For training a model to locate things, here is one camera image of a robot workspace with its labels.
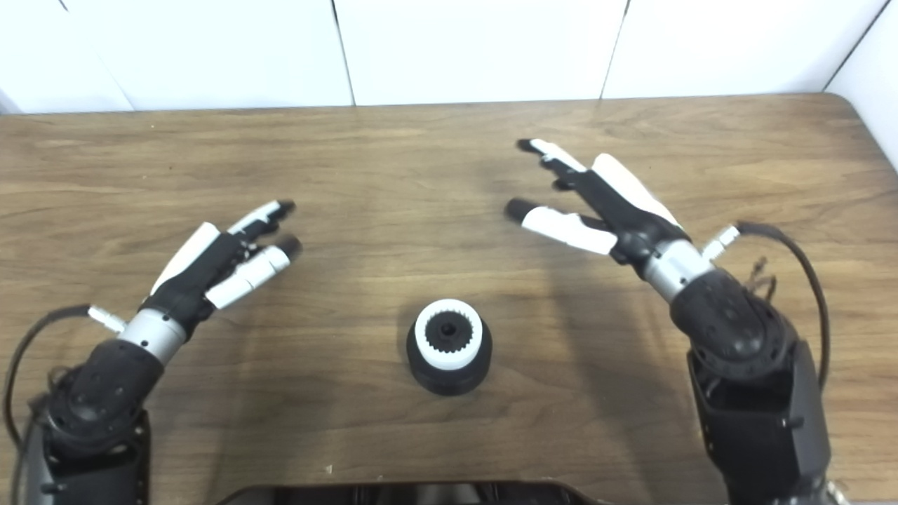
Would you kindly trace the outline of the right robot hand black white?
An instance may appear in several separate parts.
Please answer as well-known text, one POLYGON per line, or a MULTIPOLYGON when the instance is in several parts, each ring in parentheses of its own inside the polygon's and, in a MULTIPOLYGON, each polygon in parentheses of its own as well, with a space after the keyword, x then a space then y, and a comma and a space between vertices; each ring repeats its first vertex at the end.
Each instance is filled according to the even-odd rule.
POLYGON ((541 158, 541 167, 555 177, 557 191, 577 193, 596 214, 565 213, 527 199, 510 199, 504 211, 523 229, 608 255, 635 269, 660 253, 664 244, 690 242, 669 210, 614 156, 599 154, 593 165, 586 167, 547 140, 519 140, 517 147, 541 158))

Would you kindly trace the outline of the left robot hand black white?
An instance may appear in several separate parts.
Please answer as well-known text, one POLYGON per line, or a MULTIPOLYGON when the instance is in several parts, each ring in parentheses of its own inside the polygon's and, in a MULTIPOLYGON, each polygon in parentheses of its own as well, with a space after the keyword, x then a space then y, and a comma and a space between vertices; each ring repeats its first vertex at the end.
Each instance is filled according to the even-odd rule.
POLYGON ((275 234, 294 210, 292 199, 275 199, 227 230, 203 223, 171 257, 140 310, 154 310, 192 336, 215 310, 257 290, 299 255, 302 244, 292 234, 272 244, 257 243, 275 234))

